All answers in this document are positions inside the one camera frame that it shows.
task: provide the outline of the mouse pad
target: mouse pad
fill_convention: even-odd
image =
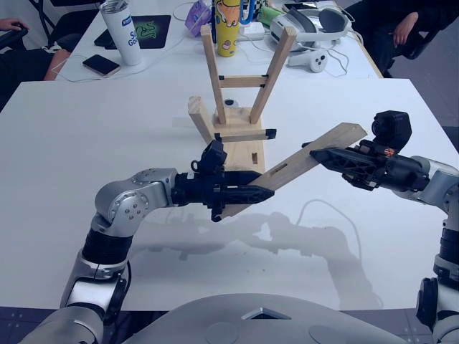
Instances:
[[[171,23],[171,16],[133,16],[132,20],[141,49],[164,48],[169,24]],[[94,43],[102,45],[106,49],[116,49],[108,30],[105,30]]]

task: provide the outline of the white headset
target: white headset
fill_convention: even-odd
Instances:
[[[318,17],[322,31],[308,18]],[[287,14],[277,16],[270,25],[271,36],[280,41],[280,36],[285,27],[294,27],[297,31],[297,44],[292,51],[306,50],[312,47],[314,42],[336,41],[346,36],[351,29],[351,22],[348,17],[335,9],[303,9],[292,8]]]

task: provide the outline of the yellow cup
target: yellow cup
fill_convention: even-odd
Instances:
[[[214,0],[217,53],[231,57],[236,52],[241,0]]]

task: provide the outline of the white desk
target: white desk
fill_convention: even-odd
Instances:
[[[178,75],[185,70],[177,65]],[[191,95],[212,99],[208,79],[184,81],[177,91],[168,71],[156,73],[161,84],[24,83],[5,107],[0,305],[58,307],[98,189],[148,167],[188,171],[200,157],[204,143],[186,104]],[[292,92],[299,87],[308,90],[307,97]],[[236,99],[249,105],[255,92]],[[265,144],[267,168],[342,121],[360,123],[370,133],[374,114],[390,109],[411,115],[406,156],[458,167],[453,145],[409,81],[284,75],[263,113],[264,127],[278,129],[278,137]],[[315,202],[296,226],[312,199],[349,219]],[[134,239],[133,282],[124,309],[170,310],[229,292],[290,295],[345,310],[414,307],[421,279],[433,275],[444,217],[385,189],[353,188],[322,167],[219,224],[200,205],[158,210]]]
[[[133,15],[172,14],[173,10],[182,3],[184,3],[183,0],[132,0],[131,13]],[[190,6],[191,5],[181,7],[177,11],[177,14],[180,17],[185,17]],[[121,65],[123,64],[118,51],[105,50],[102,47],[96,47],[94,45],[94,39],[96,39],[105,29],[106,25],[101,15],[98,14],[75,51],[72,53],[72,57],[66,62],[62,69],[61,74],[63,77],[74,81],[97,77],[93,72],[84,68],[81,63],[85,57],[88,58],[94,54],[100,54]],[[341,43],[336,47],[338,51],[349,56],[350,62],[346,77],[378,78],[378,74],[374,71],[371,62],[353,36],[353,34],[348,34],[347,37],[341,39]],[[180,45],[171,49],[177,42],[181,42]],[[274,41],[270,37],[266,37],[263,42],[256,41],[255,44],[263,49],[271,49],[272,51],[276,47]],[[329,42],[324,42],[323,46],[329,47],[330,44]],[[184,23],[176,20],[174,17],[171,18],[166,46],[163,49],[144,49],[142,50],[142,54],[142,64],[135,67],[124,65],[121,71],[113,75],[112,78],[116,79],[119,77],[126,77],[127,75],[129,78],[151,79],[157,77],[157,73],[160,70],[167,71],[169,77],[177,78],[180,77],[176,68],[178,64],[185,64],[188,66],[187,70],[192,70],[197,65],[206,64],[201,37],[193,37],[188,33],[188,29],[184,26]],[[219,71],[225,75],[263,75],[266,73],[272,55],[272,52],[264,52],[255,49],[250,42],[241,42],[240,49],[235,56],[231,58],[218,57],[217,63]],[[345,63],[343,57],[337,54],[335,55]],[[132,73],[139,71],[142,72],[132,75]],[[323,79],[333,78],[332,75],[342,75],[343,70],[339,67],[339,63],[336,60],[329,58],[327,68],[322,73],[316,74],[306,72],[304,69],[296,67],[285,68],[282,74],[297,77],[299,79]]]

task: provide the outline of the power strip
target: power strip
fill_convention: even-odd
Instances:
[[[238,41],[260,41],[265,38],[266,31],[263,24],[259,22],[252,22],[247,25],[241,25],[239,28]]]

